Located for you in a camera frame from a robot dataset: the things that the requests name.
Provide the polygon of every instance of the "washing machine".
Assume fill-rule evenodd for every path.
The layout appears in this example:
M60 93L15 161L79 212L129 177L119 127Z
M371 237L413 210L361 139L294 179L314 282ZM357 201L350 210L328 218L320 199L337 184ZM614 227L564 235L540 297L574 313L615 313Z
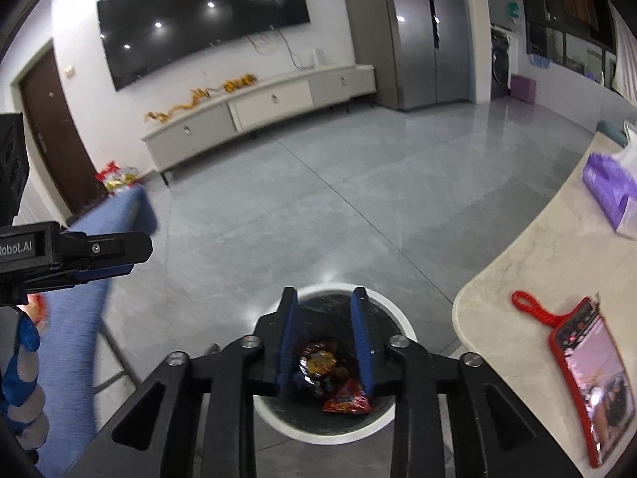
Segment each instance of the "washing machine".
M491 29L491 98L509 95L509 38L499 30Z

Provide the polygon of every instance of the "phone lanyard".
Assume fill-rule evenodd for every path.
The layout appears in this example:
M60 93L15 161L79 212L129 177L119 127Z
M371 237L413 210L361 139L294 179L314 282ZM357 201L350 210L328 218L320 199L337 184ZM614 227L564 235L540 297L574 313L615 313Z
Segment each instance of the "phone lanyard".
M511 295L511 302L520 311L530 314L535 319L549 327L557 327L564 320L569 318L573 313L569 314L553 314L542 307L542 304L531 294L526 291L515 291Z

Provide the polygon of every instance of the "door frame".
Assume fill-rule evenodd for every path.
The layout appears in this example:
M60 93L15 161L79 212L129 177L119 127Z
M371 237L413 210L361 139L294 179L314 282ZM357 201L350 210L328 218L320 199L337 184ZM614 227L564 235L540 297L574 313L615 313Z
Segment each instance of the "door frame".
M49 39L36 53L29 59L29 61L23 66L22 70L18 73L13 81L10 83L10 93L14 101L14 110L17 113L22 113L24 116L24 141L27 146L27 154L29 157L30 174L29 178L34 178L34 185L40 195L44 192L44 198L49 198L51 204L55 210L52 210L55 220L60 224L66 225L66 220L72 216L71 210L66 204L66 200L58 190L53 177L47 168L47 164L40 154L39 148L35 137L33 136L33 130L29 123L29 117L27 116L24 102L22 100L22 93L20 91L20 82L26 76L26 74L33 68L33 66L42 58L42 56L53 47L53 38Z

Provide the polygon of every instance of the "wall-mounted television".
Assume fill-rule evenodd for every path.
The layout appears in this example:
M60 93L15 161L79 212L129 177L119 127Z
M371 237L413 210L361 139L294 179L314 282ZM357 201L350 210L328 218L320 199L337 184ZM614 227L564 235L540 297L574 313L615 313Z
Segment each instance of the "wall-mounted television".
M310 21L305 0L100 0L98 17L116 90L207 47Z

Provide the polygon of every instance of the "refrigerator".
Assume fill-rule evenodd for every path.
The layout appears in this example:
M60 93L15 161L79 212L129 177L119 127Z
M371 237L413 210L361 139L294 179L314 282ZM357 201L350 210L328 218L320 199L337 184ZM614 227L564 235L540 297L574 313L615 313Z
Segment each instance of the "refrigerator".
M413 110L469 99L465 0L345 0L358 64L376 69L376 101Z

